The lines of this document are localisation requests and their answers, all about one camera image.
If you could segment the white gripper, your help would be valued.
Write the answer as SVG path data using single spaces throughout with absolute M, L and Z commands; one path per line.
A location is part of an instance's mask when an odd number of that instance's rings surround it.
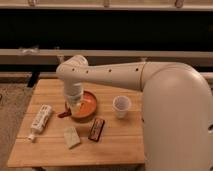
M 83 95 L 83 86 L 81 83 L 76 84 L 64 84 L 64 97 L 70 105 L 72 114 L 78 113 L 82 106 L 80 102 Z

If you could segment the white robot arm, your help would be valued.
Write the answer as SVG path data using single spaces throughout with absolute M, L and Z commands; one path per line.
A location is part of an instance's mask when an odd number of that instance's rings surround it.
M 193 67 L 178 62 L 90 66 L 81 55 L 56 70 L 67 101 L 84 82 L 141 91 L 146 171 L 211 171 L 213 94 Z

